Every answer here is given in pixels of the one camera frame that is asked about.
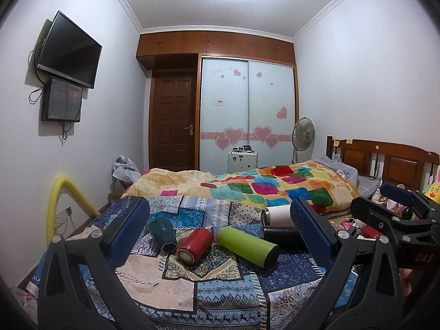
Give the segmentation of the right hand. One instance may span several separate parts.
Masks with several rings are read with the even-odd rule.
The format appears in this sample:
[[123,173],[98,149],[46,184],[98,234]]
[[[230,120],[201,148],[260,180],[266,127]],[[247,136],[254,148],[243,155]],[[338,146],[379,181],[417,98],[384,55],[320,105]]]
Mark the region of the right hand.
[[414,270],[400,268],[399,269],[399,277],[400,277],[400,285],[402,290],[403,298],[407,298],[413,290],[412,281],[414,278]]

